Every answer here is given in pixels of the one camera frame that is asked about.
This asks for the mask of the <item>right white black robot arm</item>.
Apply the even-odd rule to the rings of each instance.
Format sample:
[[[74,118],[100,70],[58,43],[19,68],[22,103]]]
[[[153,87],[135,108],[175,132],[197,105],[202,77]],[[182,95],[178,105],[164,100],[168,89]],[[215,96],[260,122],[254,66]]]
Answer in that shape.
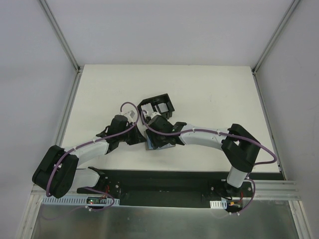
[[[165,117],[156,115],[147,124],[146,134],[154,149],[178,144],[200,145],[223,151],[231,164],[224,190],[232,197],[242,191],[242,184],[251,173],[260,151],[258,141],[244,127],[235,123],[230,128],[208,129],[185,122],[171,124]]]

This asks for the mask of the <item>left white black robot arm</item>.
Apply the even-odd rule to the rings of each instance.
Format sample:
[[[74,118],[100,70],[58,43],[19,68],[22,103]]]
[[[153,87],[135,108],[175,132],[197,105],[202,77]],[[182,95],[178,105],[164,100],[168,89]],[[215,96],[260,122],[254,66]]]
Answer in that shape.
[[[111,124],[92,140],[74,148],[51,146],[32,176],[32,182],[46,191],[47,196],[61,198],[75,187],[75,178],[84,178],[82,187],[93,193],[102,193],[105,181],[96,169],[78,170],[77,167],[91,159],[114,151],[121,142],[135,145],[146,142],[137,124],[129,114],[116,115]]]

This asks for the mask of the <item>black plastic card tray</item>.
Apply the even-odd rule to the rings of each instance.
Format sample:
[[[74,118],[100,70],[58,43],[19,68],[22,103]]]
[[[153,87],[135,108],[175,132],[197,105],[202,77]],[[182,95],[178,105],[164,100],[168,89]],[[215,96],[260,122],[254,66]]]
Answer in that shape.
[[[170,97],[167,93],[142,100],[138,104],[138,110],[140,114],[142,114],[141,106],[148,103],[151,103],[154,112],[160,113],[166,119],[171,118],[173,112],[175,111],[172,105],[172,102],[170,100]]]

